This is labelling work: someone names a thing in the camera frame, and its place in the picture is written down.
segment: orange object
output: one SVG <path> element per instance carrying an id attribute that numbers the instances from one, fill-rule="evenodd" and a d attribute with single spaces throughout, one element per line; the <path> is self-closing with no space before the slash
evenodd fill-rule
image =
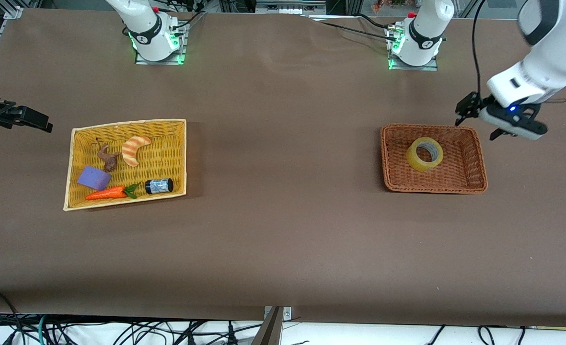
<path id="1" fill-rule="evenodd" d="M 151 144 L 151 139 L 145 136 L 132 136 L 129 140 L 123 143 L 121 153 L 123 153 L 123 160 L 129 166 L 138 166 L 136 153 L 140 147 Z"/>
<path id="2" fill-rule="evenodd" d="M 407 161 L 408 147 L 421 137 L 440 144 L 443 159 L 429 171 L 414 170 Z M 427 150 L 417 155 L 430 161 Z M 487 175 L 476 131 L 470 127 L 390 124 L 381 128 L 383 177 L 395 192 L 480 194 L 487 189 Z"/>
<path id="3" fill-rule="evenodd" d="M 136 199 L 136 195 L 134 195 L 134 190 L 136 190 L 138 185 L 130 185 L 130 186 L 114 186 L 112 188 L 108 188 L 105 190 L 100 190 L 99 192 L 94 192 L 85 197 L 85 200 L 99 200 L 99 199 L 112 199 L 112 198 L 125 198 L 129 196 L 132 199 Z"/>

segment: toy croissant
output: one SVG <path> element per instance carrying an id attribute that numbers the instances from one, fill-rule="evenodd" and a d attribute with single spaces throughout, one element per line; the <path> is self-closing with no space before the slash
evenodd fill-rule
<path id="1" fill-rule="evenodd" d="M 138 166 L 138 160 L 136 159 L 136 152 L 140 147 L 151 144 L 151 139 L 145 136 L 132 136 L 129 140 L 123 143 L 121 147 L 121 153 L 123 154 L 123 160 L 129 166 Z"/>

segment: brown table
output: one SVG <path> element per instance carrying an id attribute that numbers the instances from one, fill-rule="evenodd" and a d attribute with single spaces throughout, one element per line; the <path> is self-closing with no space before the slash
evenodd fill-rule
<path id="1" fill-rule="evenodd" d="M 0 127 L 0 291 L 22 312 L 566 324 L 566 104 L 536 142 L 467 120 L 483 195 L 384 188 L 379 128 L 453 124 L 475 88 L 471 23 L 451 22 L 438 72 L 409 72 L 308 18 L 209 14 L 186 65 L 161 67 L 134 65 L 112 11 L 25 10 L 0 95 L 55 127 Z M 528 51 L 513 21 L 477 41 L 484 82 Z M 73 127 L 167 117 L 188 120 L 185 197 L 61 210 Z"/>

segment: purple sponge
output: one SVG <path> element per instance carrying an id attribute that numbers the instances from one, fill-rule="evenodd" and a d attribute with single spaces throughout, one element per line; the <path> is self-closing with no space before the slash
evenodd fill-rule
<path id="1" fill-rule="evenodd" d="M 95 190 L 104 190 L 108 185 L 108 181 L 110 181 L 110 174 L 107 172 L 92 166 L 85 166 L 77 182 Z"/>

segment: orange carrot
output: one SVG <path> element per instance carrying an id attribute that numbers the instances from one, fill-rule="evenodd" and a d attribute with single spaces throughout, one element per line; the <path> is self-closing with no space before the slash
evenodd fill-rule
<path id="1" fill-rule="evenodd" d="M 130 185 L 130 186 L 114 186 L 112 188 L 108 188 L 105 190 L 100 190 L 99 192 L 93 192 L 85 197 L 85 200 L 99 200 L 99 199 L 110 199 L 110 198 L 125 198 L 129 196 L 132 199 L 136 199 L 136 195 L 134 195 L 134 190 L 136 190 L 138 185 Z"/>

